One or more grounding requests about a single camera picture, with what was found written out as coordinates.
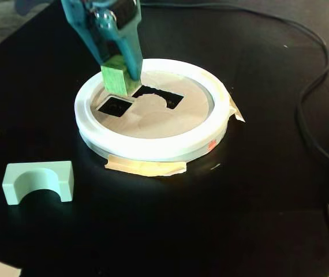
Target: green block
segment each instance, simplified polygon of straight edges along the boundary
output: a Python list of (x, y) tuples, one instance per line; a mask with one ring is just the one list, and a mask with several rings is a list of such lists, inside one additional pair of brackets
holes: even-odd
[(130, 96), (141, 84), (131, 79), (123, 56), (111, 57), (102, 66), (103, 81), (111, 94)]
[(62, 202), (72, 201), (72, 163), (9, 163), (2, 186), (8, 205), (18, 205), (28, 193), (39, 189), (57, 192)]

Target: black table surface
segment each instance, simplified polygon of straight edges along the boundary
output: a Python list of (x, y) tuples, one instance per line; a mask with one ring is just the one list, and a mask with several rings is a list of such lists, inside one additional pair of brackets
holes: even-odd
[[(327, 0), (233, 2), (298, 20), (329, 48)], [(329, 164), (304, 147), (294, 121), (299, 91), (323, 67), (319, 47), (243, 12), (142, 14), (144, 58), (210, 71), (246, 123), (232, 118), (222, 142), (184, 174), (104, 169), (73, 110), (99, 67), (53, 3), (0, 44), (0, 261), (23, 268), (22, 276), (329, 276)], [(329, 149), (329, 76), (305, 111)], [(72, 202), (40, 190), (7, 205), (8, 163), (55, 160), (73, 163)]]

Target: white ring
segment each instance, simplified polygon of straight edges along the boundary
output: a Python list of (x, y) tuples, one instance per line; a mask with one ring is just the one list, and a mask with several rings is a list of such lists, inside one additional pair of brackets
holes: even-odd
[(194, 129), (172, 137), (140, 139), (113, 132), (95, 119), (90, 108), (94, 92), (103, 86), (99, 72), (81, 87), (74, 104), (77, 126), (90, 148), (100, 155), (108, 152), (133, 160), (175, 161), (192, 152), (196, 152), (196, 156), (187, 160), (196, 159), (207, 153), (207, 145), (212, 140), (217, 138), (219, 143), (227, 128), (230, 99), (225, 86), (214, 75), (198, 66), (170, 59), (145, 59), (142, 71), (174, 73), (201, 84), (214, 100), (209, 117)]

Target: tape strip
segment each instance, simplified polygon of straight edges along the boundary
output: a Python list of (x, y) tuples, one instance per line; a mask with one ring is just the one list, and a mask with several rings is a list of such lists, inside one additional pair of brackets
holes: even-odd
[(123, 171), (147, 177), (171, 176), (186, 171), (185, 162), (143, 162), (109, 155), (106, 169)]

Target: mint green arch block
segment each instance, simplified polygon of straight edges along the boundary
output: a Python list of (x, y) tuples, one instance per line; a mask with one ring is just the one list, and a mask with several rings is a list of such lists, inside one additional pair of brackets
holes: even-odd
[(71, 161), (9, 163), (3, 179), (8, 205), (18, 205), (27, 194), (39, 189), (57, 192), (62, 202), (72, 201), (73, 170)]

